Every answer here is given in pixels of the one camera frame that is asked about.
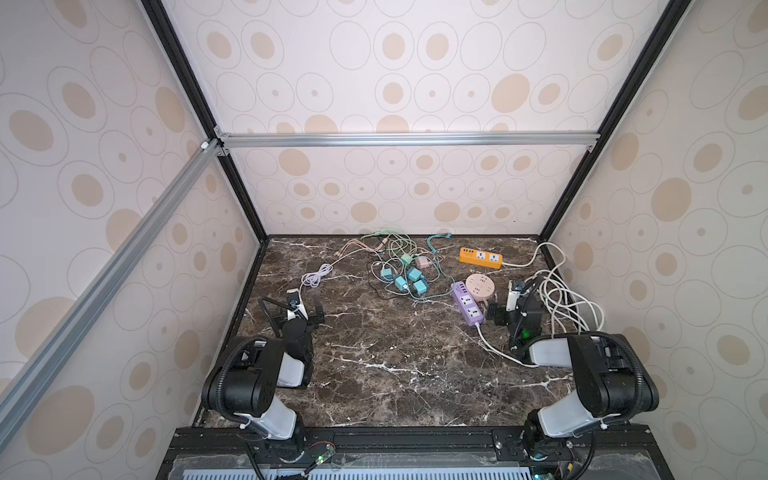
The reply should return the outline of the orange power strip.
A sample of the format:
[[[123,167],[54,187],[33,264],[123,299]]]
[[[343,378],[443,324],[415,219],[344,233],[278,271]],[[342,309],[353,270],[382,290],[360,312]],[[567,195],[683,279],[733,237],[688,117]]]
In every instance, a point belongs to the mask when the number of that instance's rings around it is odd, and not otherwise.
[[[503,266],[503,257],[500,254],[465,247],[459,251],[459,261],[492,269],[500,269]]]

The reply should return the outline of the round pink power strip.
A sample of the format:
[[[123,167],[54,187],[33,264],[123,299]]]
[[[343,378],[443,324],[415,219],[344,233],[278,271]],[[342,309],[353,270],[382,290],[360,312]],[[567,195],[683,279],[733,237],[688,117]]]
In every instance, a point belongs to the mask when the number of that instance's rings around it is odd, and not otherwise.
[[[496,290],[493,280],[489,276],[479,273],[469,275],[465,285],[476,302],[491,299]]]

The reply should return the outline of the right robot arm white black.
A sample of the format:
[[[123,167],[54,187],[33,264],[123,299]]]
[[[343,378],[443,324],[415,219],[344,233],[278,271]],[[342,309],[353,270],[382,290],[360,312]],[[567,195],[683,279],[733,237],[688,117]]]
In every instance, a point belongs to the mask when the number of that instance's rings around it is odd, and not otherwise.
[[[656,410],[658,388],[625,336],[598,330],[542,334],[543,303],[533,293],[542,284],[541,277],[511,281],[505,313],[492,315],[495,324],[508,328],[510,352],[504,358],[522,367],[568,369],[575,382],[573,392],[528,414],[522,432],[527,447],[625,424]]]

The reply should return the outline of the purple power strip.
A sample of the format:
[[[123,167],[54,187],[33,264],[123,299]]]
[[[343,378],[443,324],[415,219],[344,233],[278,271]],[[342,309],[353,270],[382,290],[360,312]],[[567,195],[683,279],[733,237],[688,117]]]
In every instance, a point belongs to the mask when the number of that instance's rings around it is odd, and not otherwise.
[[[474,327],[484,322],[484,314],[464,282],[458,281],[452,284],[451,296],[468,326]]]

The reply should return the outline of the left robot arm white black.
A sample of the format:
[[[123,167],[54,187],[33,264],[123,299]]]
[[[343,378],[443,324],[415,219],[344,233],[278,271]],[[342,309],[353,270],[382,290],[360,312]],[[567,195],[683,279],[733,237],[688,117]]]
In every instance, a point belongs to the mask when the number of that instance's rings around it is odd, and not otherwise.
[[[275,336],[236,337],[208,374],[201,405],[266,440],[293,440],[302,428],[300,415],[276,390],[309,386],[314,370],[312,334],[325,322],[321,304],[306,311],[296,291],[285,302],[258,300]]]

